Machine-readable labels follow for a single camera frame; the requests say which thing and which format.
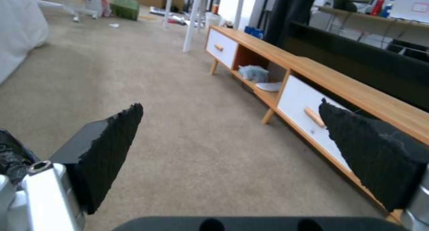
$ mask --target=white bucket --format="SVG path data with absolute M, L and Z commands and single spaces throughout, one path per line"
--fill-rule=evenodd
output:
M 211 12 L 205 13 L 205 28 L 208 29 L 210 25 L 219 26 L 222 17 Z

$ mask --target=white table leg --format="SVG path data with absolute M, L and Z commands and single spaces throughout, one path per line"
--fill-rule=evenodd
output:
M 243 3 L 244 3 L 244 0 L 239 0 L 239 5 L 237 6 L 236 19 L 234 21 L 234 29 L 236 30 L 239 29 L 241 12 L 243 10 Z
M 164 22 L 163 22 L 164 29 L 167 29 L 167 27 L 168 27 L 168 15 L 170 14 L 172 1 L 173 0 L 167 0 L 167 5 L 165 6 L 165 16 L 164 16 Z
M 184 52 L 189 52 L 189 50 L 190 50 L 193 28 L 195 26 L 196 13 L 198 12 L 198 7 L 199 7 L 200 2 L 201 2 L 201 0 L 194 0 L 193 1 L 192 12 L 190 14 L 190 24 L 189 24 L 187 32 L 186 32 L 185 43 L 183 45 L 183 51 Z
M 207 6 L 207 0 L 201 0 L 201 4 L 199 6 L 199 14 L 198 14 L 198 26 L 196 27 L 197 32 L 201 28 L 201 18 L 205 12 L 205 7 Z

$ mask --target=green box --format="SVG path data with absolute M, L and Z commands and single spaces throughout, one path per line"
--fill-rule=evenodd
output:
M 110 9 L 115 16 L 137 20 L 140 6 L 136 0 L 113 0 L 113 2 L 110 3 Z

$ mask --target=white drawer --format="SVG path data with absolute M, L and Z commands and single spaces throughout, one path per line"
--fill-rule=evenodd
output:
M 208 33 L 207 47 L 205 49 L 230 69 L 234 63 L 237 47 L 238 43 L 221 33 L 210 29 L 210 32 Z
M 351 171 L 345 159 L 341 156 L 337 145 L 329 138 L 326 127 L 317 125 L 305 112 L 305 108 L 310 108 L 317 115 L 322 98 L 336 107 L 346 109 L 322 93 L 305 84 L 294 76 L 289 76 L 285 90 L 280 98 L 278 109 L 297 124 L 313 140 L 320 144 L 332 157 L 337 159 L 346 169 Z

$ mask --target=screw hole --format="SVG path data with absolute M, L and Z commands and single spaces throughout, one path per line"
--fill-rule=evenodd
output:
M 42 169 L 43 167 L 46 167 L 48 164 L 46 163 L 46 162 L 39 162 L 39 163 L 37 163 L 37 164 L 35 164 L 34 166 L 33 166 L 33 169 L 34 170 L 39 170 L 39 169 Z

